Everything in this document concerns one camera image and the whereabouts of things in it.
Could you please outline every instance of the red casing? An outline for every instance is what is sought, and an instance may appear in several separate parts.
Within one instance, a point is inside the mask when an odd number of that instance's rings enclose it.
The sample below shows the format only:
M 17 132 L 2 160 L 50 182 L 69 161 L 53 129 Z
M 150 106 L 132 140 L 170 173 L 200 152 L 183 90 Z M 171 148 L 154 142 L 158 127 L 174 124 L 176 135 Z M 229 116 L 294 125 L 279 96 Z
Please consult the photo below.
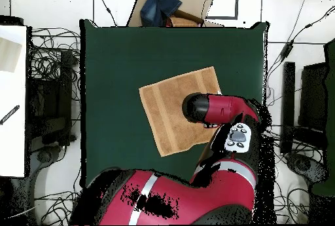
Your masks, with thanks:
M 205 116 L 206 123 L 229 123 L 240 113 L 243 113 L 242 120 L 244 120 L 245 115 L 250 115 L 258 122 L 256 113 L 246 104 L 243 98 L 209 94 L 208 99 L 209 109 Z
M 222 160 L 234 161 L 244 165 L 234 159 Z M 130 188 L 138 186 L 139 191 L 141 191 L 151 175 L 152 172 L 137 170 L 126 185 Z M 159 177 L 152 186 L 150 193 L 151 195 L 159 194 L 160 196 L 166 194 L 167 199 L 171 201 L 172 207 L 176 207 L 176 200 L 178 200 L 177 214 L 179 218 L 171 217 L 165 219 L 162 216 L 158 217 L 141 212 L 137 225 L 191 224 L 211 210 L 230 204 L 245 206 L 250 211 L 253 209 L 254 189 L 243 176 L 226 170 L 219 170 L 212 175 L 212 178 L 211 183 L 206 188 L 192 188 L 167 177 Z M 108 206 L 100 225 L 129 224 L 135 205 L 131 206 L 126 201 L 122 202 L 121 196 L 122 189 Z
M 256 121 L 258 117 L 254 110 L 249 107 L 243 98 L 234 96 L 223 96 L 209 94 L 209 109 L 205 116 L 205 122 L 209 124 L 225 124 L 231 122 L 237 115 L 243 113 L 242 122 L 245 115 L 252 116 Z M 242 162 L 234 159 L 221 159 L 237 162 L 252 170 Z M 126 187 L 138 188 L 142 191 L 146 182 L 151 177 L 151 171 L 136 170 L 135 174 L 126 182 Z M 178 201 L 177 214 L 179 218 L 155 216 L 141 212 L 137 225 L 169 225 L 169 224 L 191 224 L 197 219 L 221 206 L 241 205 L 253 209 L 255 192 L 253 186 L 242 175 L 227 170 L 218 170 L 212 174 L 211 183 L 206 187 L 193 188 L 183 185 L 167 177 L 159 177 L 152 189 L 151 195 L 164 195 L 171 201 L 172 207 L 176 207 Z M 115 195 L 107 211 L 103 216 L 100 225 L 128 225 L 130 217 L 135 208 L 129 202 L 121 201 L 122 189 Z

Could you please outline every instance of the cardboard box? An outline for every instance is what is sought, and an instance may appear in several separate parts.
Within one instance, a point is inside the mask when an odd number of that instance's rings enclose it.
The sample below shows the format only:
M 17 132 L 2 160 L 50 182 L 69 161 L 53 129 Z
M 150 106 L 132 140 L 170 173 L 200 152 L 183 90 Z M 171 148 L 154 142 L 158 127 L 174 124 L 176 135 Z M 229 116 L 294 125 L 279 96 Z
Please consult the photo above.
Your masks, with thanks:
M 141 9 L 147 0 L 136 0 L 133 7 L 133 11 L 128 20 L 127 26 L 129 27 L 140 27 L 142 26 L 141 20 Z M 212 0 L 180 0 L 181 6 L 176 10 L 173 15 L 178 18 L 185 18 L 197 22 L 198 24 L 204 24 L 206 27 L 223 27 L 222 25 L 215 24 L 212 22 L 205 21 L 209 7 L 211 6 Z

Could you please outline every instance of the white stripe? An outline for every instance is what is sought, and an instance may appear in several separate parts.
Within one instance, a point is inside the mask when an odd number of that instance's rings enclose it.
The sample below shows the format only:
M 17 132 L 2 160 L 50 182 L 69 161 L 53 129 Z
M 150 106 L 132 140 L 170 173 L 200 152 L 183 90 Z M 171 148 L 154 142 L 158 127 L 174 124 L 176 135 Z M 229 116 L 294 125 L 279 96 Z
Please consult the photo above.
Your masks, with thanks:
M 202 166 L 198 166 L 196 168 L 196 171 L 194 172 L 194 175 L 197 174 L 202 169 L 203 169 Z M 246 168 L 244 165 L 239 164 L 237 162 L 230 162 L 230 161 L 225 161 L 225 160 L 221 161 L 219 170 L 228 170 L 228 169 L 235 170 L 236 173 L 243 176 L 253 186 L 253 189 L 255 189 L 256 179 L 253 173 L 250 171 L 250 169 Z
M 154 174 L 151 175 L 151 177 L 149 178 L 149 180 L 145 183 L 144 188 L 141 191 L 141 195 L 145 195 L 146 197 L 148 197 L 150 190 L 152 189 L 152 186 L 154 185 L 154 182 L 158 179 L 158 177 L 156 177 Z M 137 206 L 137 202 L 134 206 L 132 215 L 130 216 L 130 220 L 129 220 L 129 225 L 136 225 L 137 224 L 137 220 L 139 219 L 139 215 L 141 214 L 141 211 L 137 211 L 135 210 Z

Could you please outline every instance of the black joint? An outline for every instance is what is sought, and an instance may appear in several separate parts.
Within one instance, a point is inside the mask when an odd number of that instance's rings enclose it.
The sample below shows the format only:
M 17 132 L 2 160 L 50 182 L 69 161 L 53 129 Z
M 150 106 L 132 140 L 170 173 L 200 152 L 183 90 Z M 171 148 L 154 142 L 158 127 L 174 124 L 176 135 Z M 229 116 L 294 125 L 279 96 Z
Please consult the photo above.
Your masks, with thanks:
M 183 115 L 189 122 L 204 122 L 209 109 L 207 94 L 192 93 L 188 95 L 182 105 Z

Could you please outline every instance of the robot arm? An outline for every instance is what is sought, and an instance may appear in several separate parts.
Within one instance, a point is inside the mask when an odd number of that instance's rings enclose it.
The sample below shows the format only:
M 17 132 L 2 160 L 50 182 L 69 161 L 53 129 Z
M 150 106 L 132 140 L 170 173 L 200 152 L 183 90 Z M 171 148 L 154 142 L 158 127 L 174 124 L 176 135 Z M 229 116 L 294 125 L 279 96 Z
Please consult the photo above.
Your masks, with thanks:
M 257 111 L 243 98 L 199 93 L 187 96 L 182 110 L 190 122 L 218 126 L 190 182 L 152 170 L 102 172 L 83 190 L 72 225 L 251 221 L 260 147 Z

